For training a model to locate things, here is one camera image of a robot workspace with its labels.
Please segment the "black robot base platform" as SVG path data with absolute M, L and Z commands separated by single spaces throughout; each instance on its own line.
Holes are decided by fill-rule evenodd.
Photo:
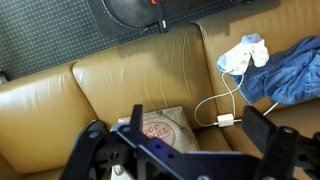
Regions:
M 167 32 L 175 22 L 190 21 L 206 11 L 224 10 L 255 0 L 86 0 L 101 34 L 112 37 L 152 28 Z

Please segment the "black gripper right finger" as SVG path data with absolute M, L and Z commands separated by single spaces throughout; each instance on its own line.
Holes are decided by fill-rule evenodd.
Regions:
M 270 136 L 277 129 L 269 119 L 253 106 L 244 107 L 241 127 L 260 151 L 266 149 Z

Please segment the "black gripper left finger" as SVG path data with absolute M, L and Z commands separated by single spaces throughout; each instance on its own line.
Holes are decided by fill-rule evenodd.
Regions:
M 142 104 L 136 104 L 133 107 L 129 125 L 132 130 L 141 130 L 143 128 L 143 105 Z

